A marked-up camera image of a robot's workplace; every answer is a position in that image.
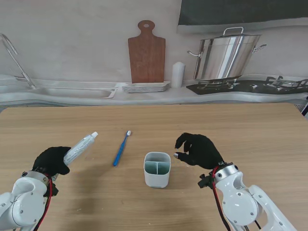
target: toothbrush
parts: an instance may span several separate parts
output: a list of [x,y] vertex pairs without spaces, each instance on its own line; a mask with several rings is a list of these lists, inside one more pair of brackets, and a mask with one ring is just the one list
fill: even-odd
[[119,151],[118,151],[118,153],[117,153],[117,155],[115,157],[115,160],[114,160],[114,163],[113,163],[114,167],[116,167],[118,165],[119,161],[120,161],[122,152],[123,152],[124,147],[125,147],[126,140],[127,140],[128,136],[130,136],[130,134],[131,134],[131,131],[127,131],[126,136],[125,136],[125,138],[124,138],[124,140],[123,140],[123,142],[122,142],[122,144],[120,146],[120,149],[119,149]]

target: white wall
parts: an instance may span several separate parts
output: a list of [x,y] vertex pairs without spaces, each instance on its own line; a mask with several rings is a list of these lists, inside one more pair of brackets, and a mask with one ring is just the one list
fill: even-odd
[[[1,0],[0,33],[18,49],[18,60],[33,78],[83,81],[127,81],[130,67],[127,39],[139,34],[139,21],[149,19],[154,34],[166,38],[165,79],[172,65],[187,65],[193,77],[199,40],[215,35],[177,34],[181,0]],[[308,27],[258,32],[259,44],[247,74],[308,76]],[[3,47],[0,73],[18,74]]]

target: stack of plates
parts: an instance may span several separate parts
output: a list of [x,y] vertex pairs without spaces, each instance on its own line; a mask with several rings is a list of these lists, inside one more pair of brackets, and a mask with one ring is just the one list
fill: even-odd
[[163,83],[131,83],[123,86],[124,92],[128,93],[147,93],[165,91],[170,87],[170,82]]

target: faucet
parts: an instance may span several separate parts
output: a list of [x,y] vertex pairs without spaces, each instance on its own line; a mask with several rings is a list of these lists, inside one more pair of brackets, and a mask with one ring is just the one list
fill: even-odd
[[14,52],[14,54],[18,54],[17,50],[15,49],[15,47],[13,46],[13,44],[11,43],[11,41],[8,39],[8,37],[6,37],[6,35],[1,34],[0,33],[0,37],[2,37],[2,43],[5,47],[5,49],[7,50],[7,52],[9,53],[9,55],[11,56],[11,58],[14,60],[14,62],[16,63],[16,65],[19,67],[19,69],[21,70],[21,74],[23,75],[22,77],[18,77],[16,78],[17,80],[26,80],[27,83],[29,84],[29,86],[33,89],[35,89],[35,85],[33,83],[33,81],[30,79],[30,77],[27,75],[27,73],[23,70],[23,68],[20,66],[20,64],[18,63],[18,61],[15,59],[14,55],[12,54],[11,50]]

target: sink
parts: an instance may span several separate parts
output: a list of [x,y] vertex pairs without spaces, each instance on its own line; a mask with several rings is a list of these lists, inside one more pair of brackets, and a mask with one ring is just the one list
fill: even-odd
[[63,89],[63,88],[41,88],[30,91],[34,94],[57,96],[57,97],[70,97],[82,99],[108,99],[113,98],[116,89]]
[[31,88],[25,87],[25,86],[18,86],[18,85],[5,85],[0,86],[0,94],[2,93],[13,93],[13,92],[19,92],[19,91],[28,91]]

